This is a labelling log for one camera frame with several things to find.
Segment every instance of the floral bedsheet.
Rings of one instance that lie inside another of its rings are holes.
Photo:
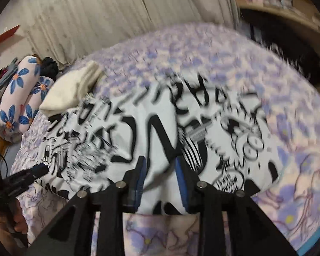
[[[90,60],[105,75],[96,96],[117,96],[161,80],[168,73],[199,72],[216,84],[255,90],[284,171],[277,184],[253,199],[297,250],[320,226],[320,94],[294,69],[235,31],[213,24],[186,24],[149,33],[78,61]],[[12,173],[29,168],[47,119],[38,113],[22,138]],[[19,197],[32,242],[66,201],[34,184]],[[126,255],[195,255],[196,216],[124,215]]]

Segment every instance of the white t-shirt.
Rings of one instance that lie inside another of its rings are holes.
[[[185,213],[177,156],[217,189],[251,196],[278,179],[277,146],[256,93],[211,85],[200,75],[173,76],[111,100],[88,95],[53,117],[36,160],[50,171],[38,182],[70,199],[84,186],[106,189],[144,156],[138,213]]]

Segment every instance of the finger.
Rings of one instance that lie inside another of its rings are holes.
[[[14,227],[14,230],[16,232],[21,232],[23,234],[27,234],[27,224],[26,223],[18,223],[15,227]]]
[[[22,208],[20,206],[20,202],[18,199],[15,200],[15,203],[16,203],[16,213],[21,213],[22,214]]]
[[[16,222],[16,223],[20,223],[20,222],[25,222],[25,218],[22,214],[15,214],[13,216],[13,220]]]

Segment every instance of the white wall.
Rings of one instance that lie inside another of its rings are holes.
[[[7,30],[19,25],[18,14],[13,10],[16,0],[11,0],[0,15],[0,35]],[[31,45],[24,36],[23,30],[19,28],[15,35],[0,44],[0,69],[9,65],[15,57],[34,54]]]

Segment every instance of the white cloth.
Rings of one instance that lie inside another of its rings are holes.
[[[128,38],[201,21],[235,27],[236,0],[11,0],[0,32],[21,25],[31,49],[62,69]]]
[[[40,105],[40,111],[46,116],[52,116],[76,107],[101,74],[99,65],[90,61],[83,68],[61,76]]]

